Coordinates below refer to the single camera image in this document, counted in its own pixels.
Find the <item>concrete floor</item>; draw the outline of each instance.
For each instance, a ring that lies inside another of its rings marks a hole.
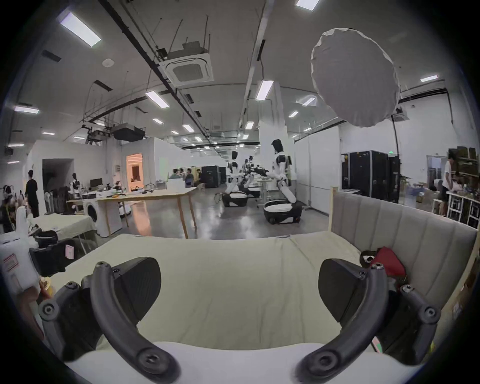
[[[314,210],[303,211],[301,221],[292,224],[269,224],[263,208],[257,208],[255,199],[249,199],[245,207],[225,208],[216,204],[214,195],[224,188],[207,189],[205,193],[195,191],[192,195],[197,230],[193,226],[192,215],[187,198],[182,198],[182,208],[190,239],[254,239],[317,232],[328,229],[328,216]],[[132,205],[132,214],[128,215],[130,227],[122,219],[120,233],[132,233],[144,236],[184,238],[176,200],[155,200]]]

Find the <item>wooden table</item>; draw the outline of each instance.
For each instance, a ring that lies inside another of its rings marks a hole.
[[[118,197],[102,197],[98,198],[98,203],[101,204],[108,204],[108,203],[122,203],[123,204],[123,210],[125,211],[125,202],[126,201],[148,201],[148,200],[162,200],[162,199],[177,199],[177,204],[179,207],[179,213],[180,213],[180,220],[181,224],[183,227],[183,233],[185,234],[185,238],[188,239],[188,233],[187,233],[187,227],[185,226],[185,219],[183,218],[183,210],[181,207],[181,200],[180,198],[182,196],[187,195],[188,196],[188,202],[190,204],[190,212],[192,214],[193,218],[193,225],[195,226],[195,229],[197,229],[197,223],[195,221],[195,215],[193,213],[193,205],[192,205],[192,198],[191,194],[193,191],[195,191],[197,188],[185,188],[180,191],[172,191],[172,190],[155,190],[153,192],[147,192],[147,193],[138,193],[138,194],[127,194],[125,196],[118,196]],[[111,235],[110,232],[110,225],[108,223],[108,215],[107,215],[107,207],[105,206],[105,220],[107,221],[107,228],[108,228],[108,235]],[[128,219],[127,215],[125,215],[125,221],[127,222],[128,225]]]

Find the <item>washing machine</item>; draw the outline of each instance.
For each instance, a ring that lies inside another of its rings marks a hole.
[[[96,231],[100,237],[108,237],[105,209],[107,210],[110,233],[114,233],[122,228],[118,203],[98,203],[97,198],[106,197],[108,195],[111,195],[111,191],[97,192],[95,194],[89,193],[88,195],[84,195],[84,197],[87,198],[84,198],[83,200],[84,214],[89,215],[93,219]]]

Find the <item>beige upholstered headboard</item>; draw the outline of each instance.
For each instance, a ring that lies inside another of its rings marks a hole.
[[[478,231],[465,224],[334,190],[329,229],[360,251],[391,248],[409,282],[437,308],[456,297],[480,246]]]

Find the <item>man in black shirt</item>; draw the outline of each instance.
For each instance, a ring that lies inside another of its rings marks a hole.
[[[27,198],[28,205],[32,211],[33,217],[38,217],[38,199],[36,197],[36,191],[38,187],[36,181],[33,180],[33,170],[28,171],[28,181],[25,187],[25,197]]]

